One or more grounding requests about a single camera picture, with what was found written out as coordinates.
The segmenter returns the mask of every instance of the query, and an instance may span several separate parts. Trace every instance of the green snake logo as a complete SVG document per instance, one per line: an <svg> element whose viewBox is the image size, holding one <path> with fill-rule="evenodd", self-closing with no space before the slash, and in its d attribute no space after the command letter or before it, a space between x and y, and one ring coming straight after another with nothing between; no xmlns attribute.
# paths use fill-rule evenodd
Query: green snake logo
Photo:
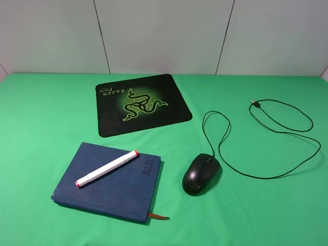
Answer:
<svg viewBox="0 0 328 246"><path fill-rule="evenodd" d="M152 103L149 103L151 99L150 95L136 95L131 88L129 89L128 98L132 99L133 102L124 105L123 108L125 111L127 111L127 115L123 119L123 121L131 120L138 117L140 111L150 114L155 112L157 106L169 105L168 103L161 100L155 100Z"/></svg>

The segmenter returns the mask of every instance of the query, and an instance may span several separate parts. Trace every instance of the green tablecloth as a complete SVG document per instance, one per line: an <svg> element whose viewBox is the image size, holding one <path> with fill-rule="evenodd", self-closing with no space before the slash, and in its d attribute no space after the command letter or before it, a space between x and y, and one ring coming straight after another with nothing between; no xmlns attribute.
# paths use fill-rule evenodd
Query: green tablecloth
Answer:
<svg viewBox="0 0 328 246"><path fill-rule="evenodd" d="M95 86L143 75L13 74L0 84L0 245L249 245L328 243L328 84L318 77L174 75L193 114L188 122L101 138ZM307 136L322 150L292 175L244 177L222 163L204 195L184 193L181 180L199 153L211 153L201 131L208 110L232 123L222 146L239 170L262 176L288 171L316 150L299 138L269 132L249 115L251 99L293 104L314 121ZM296 112L263 108L286 125L306 128ZM260 110L254 113L265 119ZM279 129L270 121L271 126ZM206 130L216 146L227 122L212 116ZM80 143L159 155L164 161L153 212L171 220L148 225L58 206L50 196Z"/></svg>

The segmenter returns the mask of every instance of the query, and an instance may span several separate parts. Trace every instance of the white pen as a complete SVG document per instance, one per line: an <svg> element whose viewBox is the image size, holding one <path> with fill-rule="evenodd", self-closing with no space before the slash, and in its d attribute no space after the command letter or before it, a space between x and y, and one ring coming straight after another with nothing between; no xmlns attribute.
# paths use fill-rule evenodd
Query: white pen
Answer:
<svg viewBox="0 0 328 246"><path fill-rule="evenodd" d="M95 180L96 178L99 178L99 177L103 176L104 174L114 170L115 168L122 166L124 163L128 162L129 160L133 159L134 157L137 157L138 155L139 155L138 151L136 151L136 150L131 151L130 153L123 155L116 160L111 161L110 163L102 166L101 168L94 170L93 172L87 174L83 178L78 179L75 182L75 184L78 188L81 186L84 186L85 184Z"/></svg>

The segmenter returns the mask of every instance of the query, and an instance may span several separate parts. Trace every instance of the blue notebook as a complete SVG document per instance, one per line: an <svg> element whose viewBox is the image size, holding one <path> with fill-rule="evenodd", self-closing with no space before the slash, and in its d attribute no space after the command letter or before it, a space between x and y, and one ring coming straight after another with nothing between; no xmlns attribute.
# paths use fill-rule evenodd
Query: blue notebook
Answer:
<svg viewBox="0 0 328 246"><path fill-rule="evenodd" d="M53 192L62 206L145 223L160 157L142 154L106 175L78 188L75 181L129 151L83 142Z"/></svg>

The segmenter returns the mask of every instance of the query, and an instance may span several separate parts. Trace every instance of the mouse pad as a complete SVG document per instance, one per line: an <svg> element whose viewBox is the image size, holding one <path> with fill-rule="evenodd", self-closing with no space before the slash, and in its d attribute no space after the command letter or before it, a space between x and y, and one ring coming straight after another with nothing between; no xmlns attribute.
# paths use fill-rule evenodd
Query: mouse pad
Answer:
<svg viewBox="0 0 328 246"><path fill-rule="evenodd" d="M101 137L192 119L170 74L97 85L96 98Z"/></svg>

